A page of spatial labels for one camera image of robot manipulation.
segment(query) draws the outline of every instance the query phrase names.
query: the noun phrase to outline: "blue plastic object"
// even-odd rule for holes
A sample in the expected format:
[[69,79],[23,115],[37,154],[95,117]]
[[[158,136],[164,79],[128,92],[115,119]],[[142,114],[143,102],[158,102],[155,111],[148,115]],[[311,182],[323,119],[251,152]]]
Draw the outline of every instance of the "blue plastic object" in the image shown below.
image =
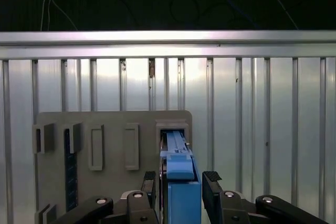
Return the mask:
[[193,180],[192,152],[179,131],[167,132],[167,179]]
[[166,158],[169,224],[201,224],[201,179],[193,153],[179,131],[167,132]]

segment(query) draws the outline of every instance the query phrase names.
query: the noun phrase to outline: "blue strip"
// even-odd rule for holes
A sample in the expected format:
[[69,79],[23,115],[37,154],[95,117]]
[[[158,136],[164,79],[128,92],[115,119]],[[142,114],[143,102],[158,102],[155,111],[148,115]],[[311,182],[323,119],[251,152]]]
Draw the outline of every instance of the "blue strip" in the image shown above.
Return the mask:
[[194,180],[192,152],[179,131],[167,132],[167,147],[167,179]]

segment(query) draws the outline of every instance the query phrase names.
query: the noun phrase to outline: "gray slot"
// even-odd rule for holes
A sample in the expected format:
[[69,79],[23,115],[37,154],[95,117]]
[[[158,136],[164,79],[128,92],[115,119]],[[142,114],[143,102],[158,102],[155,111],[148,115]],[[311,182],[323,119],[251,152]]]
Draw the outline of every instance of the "gray slot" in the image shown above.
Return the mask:
[[81,150],[81,123],[66,124],[63,129],[69,130],[70,153],[79,152]]
[[139,124],[128,123],[124,129],[126,170],[139,170]]
[[43,224],[50,224],[54,220],[56,220],[57,218],[56,205],[53,205],[48,209],[46,209],[46,211],[42,213],[42,217],[43,217]]
[[89,169],[103,170],[104,126],[91,125],[88,127],[88,132]]
[[55,125],[34,125],[33,126],[33,152],[45,154],[54,150]]

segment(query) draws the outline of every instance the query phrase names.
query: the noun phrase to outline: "horizontal metal bar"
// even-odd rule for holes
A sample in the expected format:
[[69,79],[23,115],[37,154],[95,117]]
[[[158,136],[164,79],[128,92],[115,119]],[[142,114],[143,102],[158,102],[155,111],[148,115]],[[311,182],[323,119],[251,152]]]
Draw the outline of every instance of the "horizontal metal bar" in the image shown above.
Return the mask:
[[0,60],[88,58],[292,58],[335,57],[336,44],[110,45],[0,47]]
[[0,46],[78,44],[330,43],[336,31],[89,31],[0,33]]

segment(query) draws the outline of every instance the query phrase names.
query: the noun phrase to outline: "gray panel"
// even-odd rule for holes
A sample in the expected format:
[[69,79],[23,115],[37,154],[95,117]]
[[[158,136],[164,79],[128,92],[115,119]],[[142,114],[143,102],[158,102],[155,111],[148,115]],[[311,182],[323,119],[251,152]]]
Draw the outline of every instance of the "gray panel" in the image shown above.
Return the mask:
[[91,110],[91,89],[90,89],[90,60],[81,59],[80,60],[80,102],[82,111]]
[[14,224],[34,222],[32,85],[31,61],[9,61]]
[[335,167],[336,167],[336,143],[335,143],[335,58],[327,58],[326,69],[326,117],[325,117],[325,220],[328,223],[335,223]]
[[120,110],[119,60],[97,60],[97,110]]
[[291,201],[292,59],[271,59],[270,193]]
[[236,189],[236,59],[214,59],[214,170]]
[[166,110],[166,59],[155,59],[155,109]]
[[[159,152],[156,151],[156,130],[153,130],[157,122],[175,122],[185,126],[187,135],[190,136],[189,142],[191,145],[193,143],[192,117],[187,111],[41,113],[37,117],[37,123],[55,122],[57,140],[54,152],[37,154],[39,210],[50,204],[57,205],[57,216],[65,213],[65,194],[60,193],[65,191],[64,124],[79,121],[85,126],[85,130],[91,126],[104,125],[103,170],[92,171],[88,168],[88,144],[82,145],[83,148],[77,152],[79,204],[92,195],[109,195],[117,200],[123,192],[141,187],[145,171],[155,170],[158,174]],[[133,124],[133,129],[135,124],[139,124],[139,170],[125,168],[124,150],[128,145],[123,137],[124,128],[129,124]]]
[[298,206],[319,214],[320,59],[299,59]]
[[149,110],[148,59],[126,59],[126,110]]
[[179,95],[178,95],[178,75],[179,65],[177,58],[168,59],[168,95],[167,109],[178,110]]
[[252,201],[253,143],[252,143],[252,65],[251,59],[242,59],[242,144],[243,144],[243,191]]
[[185,109],[191,112],[193,124],[193,153],[198,171],[207,169],[207,59],[185,59]]
[[5,164],[5,134],[4,134],[4,87],[3,69],[0,61],[0,223],[6,223],[6,164]]
[[266,158],[265,60],[253,59],[253,198],[264,194]]
[[66,110],[81,111],[80,60],[68,60],[66,63]]
[[62,110],[61,61],[38,61],[39,112]]

